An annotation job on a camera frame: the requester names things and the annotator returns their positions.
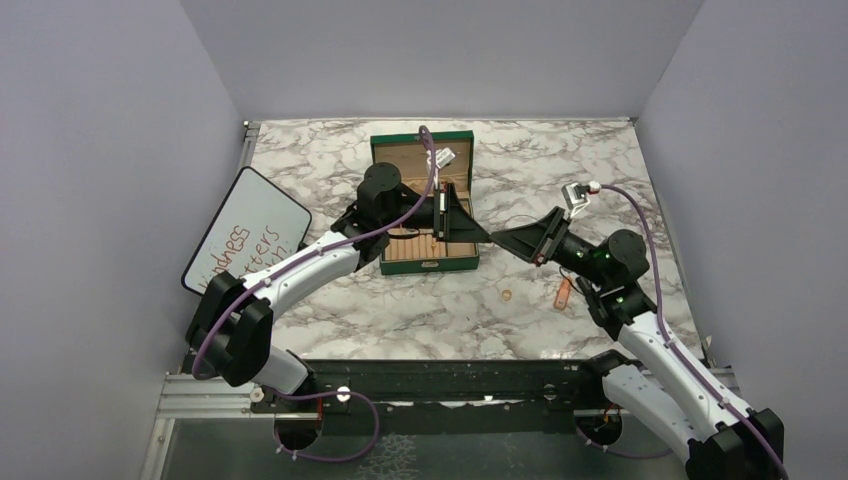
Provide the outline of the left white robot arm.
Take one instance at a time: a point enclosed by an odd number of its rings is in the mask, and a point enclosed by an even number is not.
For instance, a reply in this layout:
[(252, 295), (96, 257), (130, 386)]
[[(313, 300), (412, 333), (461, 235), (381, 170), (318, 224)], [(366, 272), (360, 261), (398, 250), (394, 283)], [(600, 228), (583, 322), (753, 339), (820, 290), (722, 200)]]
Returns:
[(231, 386), (256, 383), (275, 389), (290, 410), (309, 406), (311, 371), (294, 353), (272, 346), (274, 322), (324, 285), (380, 257), (390, 230), (400, 226), (430, 229), (440, 242), (489, 239), (451, 187), (418, 194), (395, 165), (375, 163), (365, 171), (355, 202), (318, 240), (243, 278), (223, 272), (210, 281), (186, 333), (196, 353), (192, 376), (221, 377)]

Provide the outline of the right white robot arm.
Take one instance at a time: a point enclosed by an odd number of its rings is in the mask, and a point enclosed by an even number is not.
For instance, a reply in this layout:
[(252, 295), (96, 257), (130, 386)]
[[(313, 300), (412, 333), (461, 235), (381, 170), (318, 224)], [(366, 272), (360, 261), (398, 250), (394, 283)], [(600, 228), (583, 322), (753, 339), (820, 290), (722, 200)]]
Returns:
[(664, 441), (690, 479), (784, 479), (784, 427), (770, 409), (754, 410), (672, 333), (638, 280), (649, 263), (643, 237), (620, 229), (593, 245), (571, 233), (556, 207), (533, 223), (489, 236), (514, 256), (549, 261), (576, 274), (594, 323), (634, 355), (615, 350), (581, 366), (579, 398), (633, 414)]

